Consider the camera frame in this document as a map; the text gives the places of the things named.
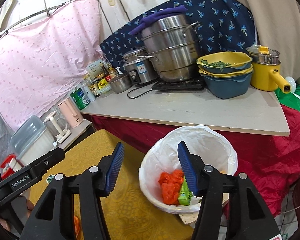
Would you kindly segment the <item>left hand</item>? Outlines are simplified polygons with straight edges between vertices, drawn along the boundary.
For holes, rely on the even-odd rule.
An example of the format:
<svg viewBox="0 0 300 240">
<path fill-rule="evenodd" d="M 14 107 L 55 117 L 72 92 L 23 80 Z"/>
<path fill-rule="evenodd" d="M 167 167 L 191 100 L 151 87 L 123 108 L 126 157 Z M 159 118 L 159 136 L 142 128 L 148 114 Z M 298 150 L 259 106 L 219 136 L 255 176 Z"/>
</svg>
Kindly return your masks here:
<svg viewBox="0 0 300 240">
<path fill-rule="evenodd" d="M 0 224 L 11 233 L 21 234 L 33 209 L 33 202 L 19 196 L 0 210 Z"/>
</svg>

